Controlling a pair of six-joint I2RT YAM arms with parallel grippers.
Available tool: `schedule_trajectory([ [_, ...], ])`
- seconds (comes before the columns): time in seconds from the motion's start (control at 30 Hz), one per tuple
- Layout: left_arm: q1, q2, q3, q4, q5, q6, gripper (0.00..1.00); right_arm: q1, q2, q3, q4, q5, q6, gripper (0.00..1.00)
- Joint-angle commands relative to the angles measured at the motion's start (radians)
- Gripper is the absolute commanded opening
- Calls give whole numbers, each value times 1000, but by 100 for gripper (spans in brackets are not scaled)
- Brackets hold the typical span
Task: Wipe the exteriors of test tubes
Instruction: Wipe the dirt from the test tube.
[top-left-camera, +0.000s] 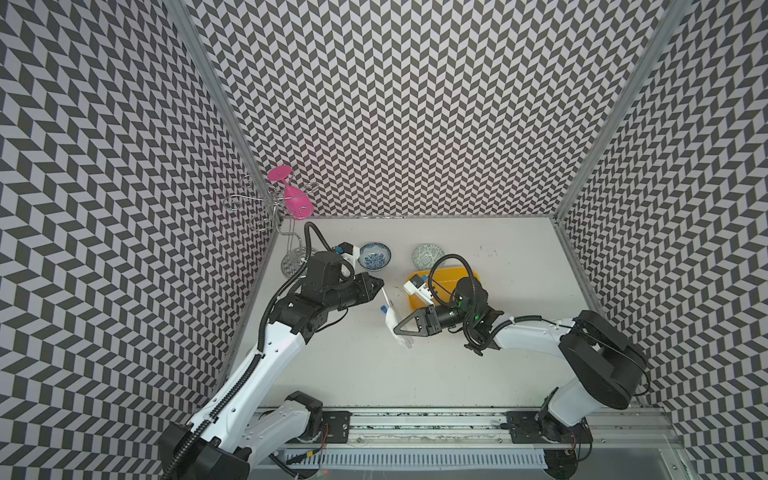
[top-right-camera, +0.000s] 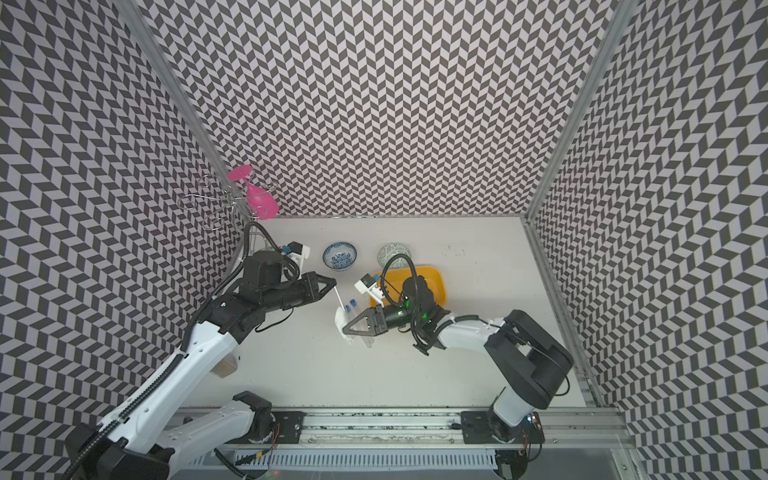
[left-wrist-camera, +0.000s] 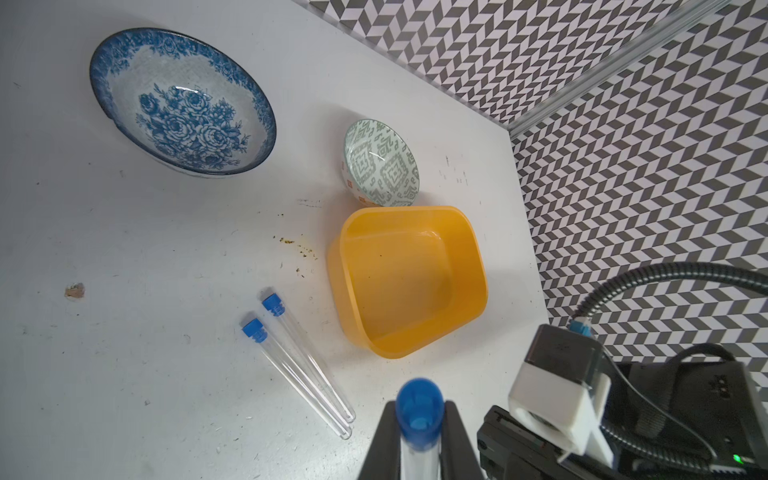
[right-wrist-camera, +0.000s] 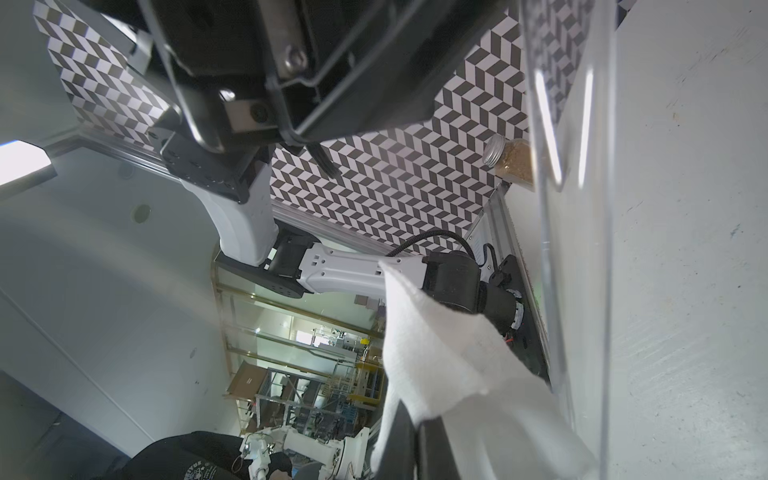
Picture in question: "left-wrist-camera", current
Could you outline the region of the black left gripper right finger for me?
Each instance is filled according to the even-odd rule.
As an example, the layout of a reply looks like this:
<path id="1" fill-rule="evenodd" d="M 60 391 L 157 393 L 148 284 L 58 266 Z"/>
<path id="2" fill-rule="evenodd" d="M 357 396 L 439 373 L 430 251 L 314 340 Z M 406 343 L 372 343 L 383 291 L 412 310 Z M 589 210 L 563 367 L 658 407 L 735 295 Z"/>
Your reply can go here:
<path id="1" fill-rule="evenodd" d="M 439 458 L 442 480 L 484 479 L 475 446 L 466 432 L 456 404 L 450 400 L 444 404 Z"/>

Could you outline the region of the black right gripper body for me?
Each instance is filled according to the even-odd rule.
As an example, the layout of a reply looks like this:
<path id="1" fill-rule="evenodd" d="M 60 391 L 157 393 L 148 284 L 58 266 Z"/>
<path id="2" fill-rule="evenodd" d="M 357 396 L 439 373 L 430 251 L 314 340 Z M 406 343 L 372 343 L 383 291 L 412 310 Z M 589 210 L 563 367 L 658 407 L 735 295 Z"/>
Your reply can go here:
<path id="1" fill-rule="evenodd" d="M 620 379 L 608 397 L 605 420 L 615 432 L 638 437 L 647 402 L 664 407 L 665 420 L 646 443 L 708 462 L 692 472 L 643 458 L 611 441 L 612 466 L 587 456 L 561 460 L 561 450 L 494 406 L 477 434 L 480 465 L 491 479 L 764 479 L 767 476 L 767 412 L 747 367 L 739 361 L 679 364 L 670 399 L 657 394 L 666 376 L 663 364 L 623 363 L 621 371 L 643 397 Z"/>

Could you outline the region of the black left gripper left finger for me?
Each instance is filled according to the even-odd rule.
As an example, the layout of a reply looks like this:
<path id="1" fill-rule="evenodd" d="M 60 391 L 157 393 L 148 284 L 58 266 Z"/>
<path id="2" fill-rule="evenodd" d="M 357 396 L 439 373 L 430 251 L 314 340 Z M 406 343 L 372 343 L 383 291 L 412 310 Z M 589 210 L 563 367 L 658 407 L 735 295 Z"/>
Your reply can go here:
<path id="1" fill-rule="evenodd" d="M 399 480 L 400 444 L 401 429 L 396 415 L 396 402 L 389 401 L 383 408 L 358 479 Z"/>

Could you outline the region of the clear test tube blue cap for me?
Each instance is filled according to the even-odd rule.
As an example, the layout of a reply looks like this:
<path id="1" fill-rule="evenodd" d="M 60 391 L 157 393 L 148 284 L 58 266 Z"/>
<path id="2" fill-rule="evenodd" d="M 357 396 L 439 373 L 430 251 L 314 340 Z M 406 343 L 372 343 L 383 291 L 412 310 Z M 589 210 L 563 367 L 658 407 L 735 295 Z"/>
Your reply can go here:
<path id="1" fill-rule="evenodd" d="M 427 378 L 406 382 L 395 400 L 400 429 L 400 478 L 439 479 L 445 404 L 439 387 Z"/>

